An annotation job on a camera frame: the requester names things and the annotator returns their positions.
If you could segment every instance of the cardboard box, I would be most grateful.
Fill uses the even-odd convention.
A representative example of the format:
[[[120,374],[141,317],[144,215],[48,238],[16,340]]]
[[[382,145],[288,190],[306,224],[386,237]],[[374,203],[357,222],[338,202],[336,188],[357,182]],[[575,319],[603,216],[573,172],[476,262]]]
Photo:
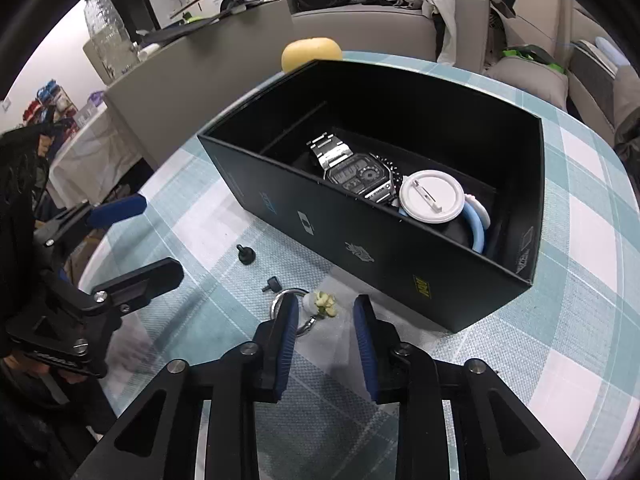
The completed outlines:
[[[424,224],[323,180],[306,144],[332,128],[354,153],[383,155],[402,174],[452,174],[491,217],[483,254],[462,218]],[[314,61],[200,140],[242,207],[453,332],[532,285],[542,124],[498,98],[408,70]]]

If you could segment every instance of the metal bolt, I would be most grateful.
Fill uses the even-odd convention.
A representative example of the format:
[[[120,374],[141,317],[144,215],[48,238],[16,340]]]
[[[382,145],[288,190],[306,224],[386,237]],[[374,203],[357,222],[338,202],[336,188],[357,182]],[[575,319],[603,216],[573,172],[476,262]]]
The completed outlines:
[[[414,351],[414,347],[410,343],[400,343],[394,348],[394,353],[400,356],[409,355],[412,351]]]
[[[186,366],[187,361],[183,361],[182,359],[174,359],[173,361],[169,362],[169,364],[166,366],[166,369],[170,374],[179,374],[186,368]]]
[[[240,353],[242,355],[254,355],[255,353],[257,353],[258,348],[260,348],[258,346],[258,343],[254,343],[253,341],[249,341],[248,343],[244,343],[240,347]]]
[[[95,303],[103,303],[107,299],[108,294],[103,290],[99,290],[94,294]]]
[[[482,374],[486,370],[486,364],[480,359],[469,359],[466,367],[474,374]]]
[[[89,349],[89,342],[84,338],[78,339],[74,343],[74,352],[78,355],[86,354],[88,349]]]

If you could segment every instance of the teal and white tablecloth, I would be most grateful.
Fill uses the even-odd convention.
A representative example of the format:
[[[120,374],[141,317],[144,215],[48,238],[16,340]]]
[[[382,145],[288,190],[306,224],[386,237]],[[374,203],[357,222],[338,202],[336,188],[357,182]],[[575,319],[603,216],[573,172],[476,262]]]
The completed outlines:
[[[341,308],[296,341],[282,401],[256,405],[264,478],[394,478],[398,415],[368,400],[352,329],[361,292],[403,340],[434,358],[487,361],[587,478],[606,478],[640,405],[640,217],[615,153],[582,123],[500,82],[405,57],[345,57],[453,80],[542,118],[545,208],[533,288],[466,330],[444,333],[244,211],[191,139],[143,187],[146,213],[114,225],[82,277],[88,290],[165,256],[185,269],[177,290],[127,316],[114,335],[103,385],[116,412],[171,359],[217,359],[250,339],[268,319],[273,295],[261,288],[275,274],[285,287],[334,293]],[[254,264],[239,263],[237,243],[255,249]],[[454,458],[452,434],[449,443]]]

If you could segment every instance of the silver digital watch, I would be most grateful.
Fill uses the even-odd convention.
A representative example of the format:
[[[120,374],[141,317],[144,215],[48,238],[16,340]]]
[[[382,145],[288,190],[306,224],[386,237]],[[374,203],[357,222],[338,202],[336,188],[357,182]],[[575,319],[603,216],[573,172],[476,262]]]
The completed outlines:
[[[307,143],[324,170],[324,179],[376,203],[396,197],[393,167],[372,153],[353,153],[334,134],[324,133]]]

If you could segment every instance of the metal ring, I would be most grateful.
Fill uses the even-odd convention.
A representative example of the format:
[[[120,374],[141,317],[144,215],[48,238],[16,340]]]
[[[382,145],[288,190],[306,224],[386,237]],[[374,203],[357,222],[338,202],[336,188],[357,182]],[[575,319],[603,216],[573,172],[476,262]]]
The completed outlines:
[[[280,303],[282,302],[282,298],[285,294],[295,294],[296,296],[302,297],[306,296],[308,294],[308,291],[306,291],[304,288],[285,288],[284,290],[281,290],[278,294],[276,294],[276,297],[273,298],[273,302],[271,302],[271,307],[269,309],[269,319],[275,319],[276,309],[280,307]],[[298,330],[296,330],[296,337],[300,337],[301,335],[309,332],[315,325],[317,319],[318,317],[311,316],[311,318],[309,318],[303,326],[299,327]]]

